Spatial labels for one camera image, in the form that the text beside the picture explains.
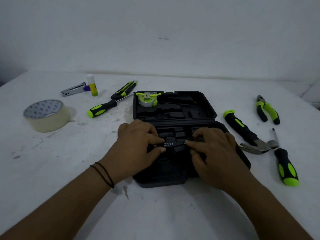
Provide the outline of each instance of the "right hand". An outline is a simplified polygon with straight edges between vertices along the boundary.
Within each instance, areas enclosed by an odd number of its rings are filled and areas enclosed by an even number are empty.
[[[236,189],[257,182],[236,153],[233,135],[221,129],[202,127],[193,134],[195,139],[201,136],[205,142],[186,141],[186,144],[192,148],[192,162],[205,183],[231,194]],[[198,152],[207,156],[205,161]]]

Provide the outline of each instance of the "hand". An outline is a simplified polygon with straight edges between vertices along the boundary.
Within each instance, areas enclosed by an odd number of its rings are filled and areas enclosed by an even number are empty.
[[[106,168],[114,184],[117,184],[147,168],[165,152],[166,148],[158,146],[147,153],[148,144],[158,143],[164,143],[164,139],[158,137],[152,124],[141,120],[121,124],[117,141],[100,163]]]
[[[205,142],[186,141],[186,144],[192,148],[192,162],[204,182],[228,194],[257,182],[236,153],[233,135],[217,128],[203,127],[193,134],[195,139],[201,136]],[[198,152],[206,154],[205,162]]]

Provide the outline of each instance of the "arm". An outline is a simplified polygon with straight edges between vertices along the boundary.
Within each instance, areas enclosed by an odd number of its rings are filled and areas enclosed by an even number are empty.
[[[118,140],[99,162],[117,184],[150,166],[165,148],[157,147],[147,153],[148,144],[163,142],[150,123],[135,120],[122,124],[118,129]],[[108,180],[103,169],[95,166]],[[0,240],[73,239],[109,190],[110,186],[90,167],[0,236]]]
[[[233,197],[254,225],[259,239],[312,239],[290,213],[250,172],[236,153],[236,141],[230,133],[216,128],[200,128],[186,141],[199,176],[208,184]],[[206,154],[205,162],[198,152]]]

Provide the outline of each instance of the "table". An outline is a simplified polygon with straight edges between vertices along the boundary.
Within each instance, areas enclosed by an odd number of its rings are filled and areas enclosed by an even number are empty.
[[[72,72],[29,71],[0,88],[0,233],[65,186],[90,164],[101,159],[117,139],[122,123],[133,120],[133,99],[122,101],[106,114],[91,119],[86,111],[103,102],[126,82],[138,80],[138,90],[200,91],[238,143],[243,139],[224,121],[236,110],[264,141],[273,139],[269,120],[255,112],[262,95],[278,111],[276,131],[289,152],[300,186],[287,187],[278,176],[272,152],[246,153],[251,172],[311,234],[320,238],[320,112],[274,81],[214,80],[171,77],[94,75],[98,97],[90,92],[62,97],[60,91],[86,82]],[[54,132],[38,133],[22,117],[30,104],[62,100],[71,121]],[[184,185],[143,189],[132,178],[119,183],[99,202],[76,239],[257,239],[238,204],[224,192],[189,179]]]

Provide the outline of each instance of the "white wall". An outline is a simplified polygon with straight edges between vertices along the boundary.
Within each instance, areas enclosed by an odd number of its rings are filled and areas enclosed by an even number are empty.
[[[0,80],[41,70],[310,84],[319,20],[320,0],[0,0]]]

